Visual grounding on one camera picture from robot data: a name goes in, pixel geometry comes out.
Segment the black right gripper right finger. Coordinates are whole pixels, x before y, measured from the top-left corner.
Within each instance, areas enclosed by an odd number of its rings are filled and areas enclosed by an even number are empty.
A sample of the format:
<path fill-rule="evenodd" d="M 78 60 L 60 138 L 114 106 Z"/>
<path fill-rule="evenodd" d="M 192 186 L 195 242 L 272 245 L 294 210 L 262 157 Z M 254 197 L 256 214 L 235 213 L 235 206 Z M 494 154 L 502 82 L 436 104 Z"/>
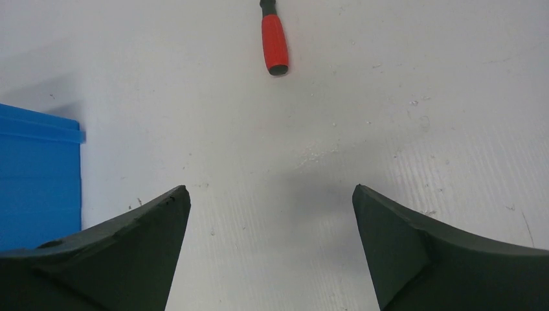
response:
<path fill-rule="evenodd" d="M 381 310 L 547 310 L 548 252 L 478 236 L 364 185 L 352 196 Z"/>

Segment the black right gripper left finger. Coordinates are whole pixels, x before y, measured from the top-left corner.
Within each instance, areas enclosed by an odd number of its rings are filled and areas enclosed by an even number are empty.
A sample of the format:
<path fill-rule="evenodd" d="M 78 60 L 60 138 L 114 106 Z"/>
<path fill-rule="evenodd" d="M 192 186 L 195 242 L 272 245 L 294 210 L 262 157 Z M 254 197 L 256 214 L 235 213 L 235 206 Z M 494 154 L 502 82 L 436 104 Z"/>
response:
<path fill-rule="evenodd" d="M 34 249 L 1 253 L 2 310 L 164 310 L 191 209 L 180 185 Z"/>

